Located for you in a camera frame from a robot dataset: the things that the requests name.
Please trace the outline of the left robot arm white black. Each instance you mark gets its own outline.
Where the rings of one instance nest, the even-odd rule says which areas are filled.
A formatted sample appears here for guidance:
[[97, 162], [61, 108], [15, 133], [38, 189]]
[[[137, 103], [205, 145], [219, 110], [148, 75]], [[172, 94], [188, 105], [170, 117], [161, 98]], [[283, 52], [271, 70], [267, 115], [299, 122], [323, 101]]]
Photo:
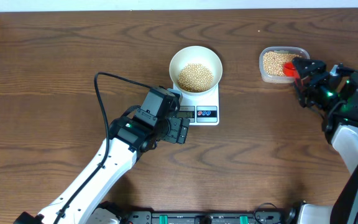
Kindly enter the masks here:
[[184, 144], [189, 121], [177, 118], [182, 95], [153, 87], [134, 117], [123, 114], [108, 125], [99, 151], [70, 186], [50, 205], [32, 216], [22, 212], [18, 223], [86, 223], [111, 187], [159, 141]]

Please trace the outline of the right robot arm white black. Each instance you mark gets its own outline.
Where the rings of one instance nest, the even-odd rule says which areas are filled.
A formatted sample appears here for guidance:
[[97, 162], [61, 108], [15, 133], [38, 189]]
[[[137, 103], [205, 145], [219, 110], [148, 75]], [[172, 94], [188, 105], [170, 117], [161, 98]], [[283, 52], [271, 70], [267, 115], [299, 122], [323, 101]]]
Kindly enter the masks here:
[[358, 223], [358, 70], [339, 64], [327, 71], [324, 62], [299, 57], [292, 64], [299, 104], [324, 111], [322, 131], [351, 176], [334, 205], [301, 202], [287, 223]]

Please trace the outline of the red plastic measuring scoop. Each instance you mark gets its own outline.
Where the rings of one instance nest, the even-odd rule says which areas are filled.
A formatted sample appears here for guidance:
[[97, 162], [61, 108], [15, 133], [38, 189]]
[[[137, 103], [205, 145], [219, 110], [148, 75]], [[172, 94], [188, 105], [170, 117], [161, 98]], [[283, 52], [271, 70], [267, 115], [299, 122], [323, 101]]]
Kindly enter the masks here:
[[287, 62], [283, 66], [283, 73], [286, 77], [290, 77], [295, 82], [295, 85], [299, 85], [300, 75], [292, 62]]

